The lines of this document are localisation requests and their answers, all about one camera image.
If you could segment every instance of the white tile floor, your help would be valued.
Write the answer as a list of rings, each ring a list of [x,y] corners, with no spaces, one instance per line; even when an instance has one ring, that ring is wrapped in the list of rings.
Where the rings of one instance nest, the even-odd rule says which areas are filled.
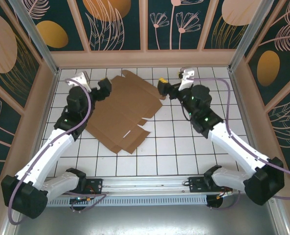
[[[128,70],[154,85],[157,85],[160,77],[168,79],[171,84],[179,82],[177,79],[179,68],[128,68]],[[79,71],[83,70],[62,70],[43,135],[44,141],[49,137],[54,123],[67,104],[66,97],[70,87],[63,81]],[[122,69],[85,71],[90,76],[90,86],[96,87],[97,82],[106,76],[111,80],[121,75]],[[231,85],[226,68],[198,68],[197,72],[197,77],[224,78]],[[210,88],[211,108],[224,119],[227,88],[216,81],[205,80],[201,84]],[[233,92],[231,103],[233,105],[230,108],[230,127],[243,140],[248,141]],[[114,154],[94,136],[84,131],[76,143],[63,153],[50,171],[49,177],[58,176],[70,167],[85,172],[88,177],[203,174],[216,164],[232,170],[241,170],[223,149],[192,128],[185,120],[178,100],[170,102],[167,98],[162,104],[156,115],[143,126],[151,133],[133,154],[123,150]]]

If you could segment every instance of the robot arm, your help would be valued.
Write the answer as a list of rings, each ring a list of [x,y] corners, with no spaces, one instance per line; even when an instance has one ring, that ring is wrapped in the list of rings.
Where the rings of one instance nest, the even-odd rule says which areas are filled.
[[[231,131],[231,136],[248,152],[236,143],[227,131],[223,119],[210,108],[212,97],[209,94],[209,88],[203,85],[193,85],[194,75],[193,69],[182,69],[179,73],[181,83],[175,85],[160,79],[159,93],[164,96],[168,94],[170,99],[177,98],[189,113],[189,121],[194,129],[226,150],[245,170],[245,172],[232,171],[216,165],[205,172],[205,183],[209,188],[217,185],[245,191],[253,202],[263,205],[284,187],[284,174],[252,157],[248,152],[281,167],[283,163],[276,157],[270,159],[259,153]]]
[[[110,95],[111,83],[108,79],[103,79],[98,82],[100,86],[99,90],[89,87],[89,77],[86,72],[77,74],[75,77],[71,78],[71,80],[80,83],[89,93],[91,109],[88,117],[91,116],[96,101],[103,100]],[[43,212],[48,201],[70,190],[75,190],[77,193],[84,190],[86,175],[73,168],[68,169],[63,175],[50,181],[45,182],[45,179],[62,153],[78,139],[86,128],[89,118],[74,131],[61,136],[65,131],[71,130],[84,120],[88,113],[88,104],[89,102],[85,92],[81,87],[75,84],[74,87],[70,89],[69,95],[67,96],[67,106],[63,109],[61,116],[55,123],[54,130],[46,143],[32,160],[14,177],[6,175],[2,180],[1,188],[6,206],[9,206],[10,197],[14,188],[19,181],[24,178],[30,166],[45,149],[46,151],[30,170],[19,187],[14,197],[12,208],[30,218],[36,218]],[[52,140],[58,136],[61,137],[51,144]]]

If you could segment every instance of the yellow connector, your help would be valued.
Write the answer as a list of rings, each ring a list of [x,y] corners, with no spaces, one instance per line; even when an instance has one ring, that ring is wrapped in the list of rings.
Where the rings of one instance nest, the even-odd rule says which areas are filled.
[[[161,82],[163,82],[163,83],[168,83],[168,81],[165,80],[163,77],[161,77],[161,78],[159,79],[159,81],[161,81]]]

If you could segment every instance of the cardboard sheet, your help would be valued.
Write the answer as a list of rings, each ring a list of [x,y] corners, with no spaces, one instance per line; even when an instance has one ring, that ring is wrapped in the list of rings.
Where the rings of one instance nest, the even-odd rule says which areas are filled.
[[[125,77],[112,79],[112,92],[96,102],[86,130],[114,153],[133,153],[149,135],[140,126],[152,118],[162,104],[156,87],[134,73],[123,70]]]

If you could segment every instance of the flattened cardboard box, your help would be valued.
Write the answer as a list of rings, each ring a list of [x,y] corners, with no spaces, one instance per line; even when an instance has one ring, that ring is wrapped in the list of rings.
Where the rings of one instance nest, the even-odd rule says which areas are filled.
[[[150,132],[144,125],[161,108],[156,87],[134,73],[123,70],[125,77],[112,79],[112,92],[105,100],[96,102],[86,130],[114,153],[133,153]]]

